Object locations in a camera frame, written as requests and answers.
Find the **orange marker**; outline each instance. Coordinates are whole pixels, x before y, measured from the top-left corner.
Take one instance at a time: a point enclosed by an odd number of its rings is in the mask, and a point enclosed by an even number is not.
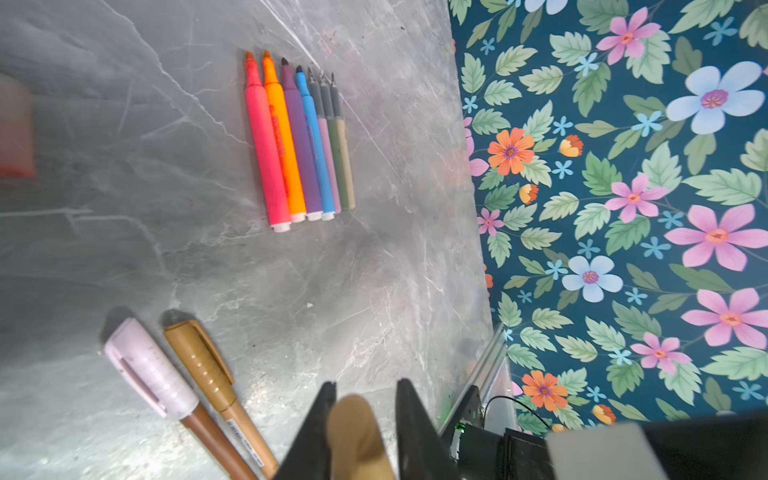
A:
[[[296,149],[293,146],[293,135],[290,133],[288,121],[288,109],[283,87],[277,80],[275,64],[272,55],[264,51],[264,88],[266,97],[270,103],[272,126],[275,130],[277,153],[280,156],[280,165],[283,167],[283,179],[286,183],[288,195],[288,210],[291,221],[303,222],[306,219],[306,205],[304,204],[304,190],[301,187],[299,176],[299,164],[296,161]]]

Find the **pen label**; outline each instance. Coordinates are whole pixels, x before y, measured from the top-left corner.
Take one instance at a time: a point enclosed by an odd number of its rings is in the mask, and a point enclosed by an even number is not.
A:
[[[237,426],[234,420],[227,420],[227,423],[229,424],[230,428],[233,432],[235,432],[235,435],[237,435],[237,438],[240,439],[240,441],[245,445],[246,450],[248,453],[250,453],[250,456],[253,457],[254,460],[256,460],[256,463],[259,465],[259,468],[264,467],[264,462],[262,461],[261,457],[259,457],[259,454],[256,453],[255,450],[253,450],[253,447],[250,446],[250,442],[248,442],[248,439],[245,438],[245,435],[240,431],[240,427]]]

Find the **blue marker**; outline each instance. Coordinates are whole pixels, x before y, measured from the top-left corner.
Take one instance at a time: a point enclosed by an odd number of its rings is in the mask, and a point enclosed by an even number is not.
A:
[[[331,180],[328,177],[323,139],[320,137],[320,125],[317,123],[317,110],[315,110],[315,101],[310,90],[306,86],[306,76],[304,76],[301,66],[296,68],[296,83],[304,101],[304,114],[310,128],[310,138],[315,154],[315,170],[317,170],[317,181],[320,184],[320,200],[323,202],[323,220],[333,220],[336,208],[333,206],[333,191],[331,190]]]

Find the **floral wallpaper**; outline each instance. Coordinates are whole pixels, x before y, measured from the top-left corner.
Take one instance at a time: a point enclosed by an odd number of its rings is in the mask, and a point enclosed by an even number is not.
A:
[[[768,3],[449,7],[515,394],[555,431],[766,408]]]

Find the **pen clip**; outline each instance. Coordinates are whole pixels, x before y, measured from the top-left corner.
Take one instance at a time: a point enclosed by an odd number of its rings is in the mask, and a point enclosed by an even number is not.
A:
[[[206,331],[203,329],[203,326],[200,325],[200,322],[197,320],[189,320],[189,324],[192,325],[192,328],[194,328],[197,331],[197,334],[200,335],[200,339],[203,340],[203,343],[205,344],[205,347],[208,349],[208,352],[210,355],[214,358],[214,362],[219,366],[219,368],[222,369],[224,372],[224,375],[227,377],[227,381],[230,383],[230,385],[235,384],[235,378],[232,377],[232,373],[227,368],[227,364],[224,363],[224,359],[221,358],[221,354],[219,354],[219,351],[216,350],[216,347],[214,346],[214,342],[211,341],[210,337],[206,333]]]

